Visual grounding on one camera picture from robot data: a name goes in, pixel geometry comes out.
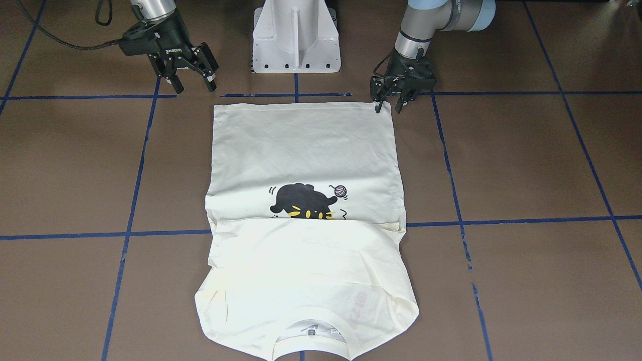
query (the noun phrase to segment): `white mounting stand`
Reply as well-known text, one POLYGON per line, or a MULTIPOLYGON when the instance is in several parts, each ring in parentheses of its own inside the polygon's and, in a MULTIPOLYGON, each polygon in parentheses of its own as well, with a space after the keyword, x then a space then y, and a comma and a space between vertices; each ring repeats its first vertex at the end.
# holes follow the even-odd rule
POLYGON ((335 73, 339 33, 324 0, 266 0, 254 12, 256 73, 335 73))

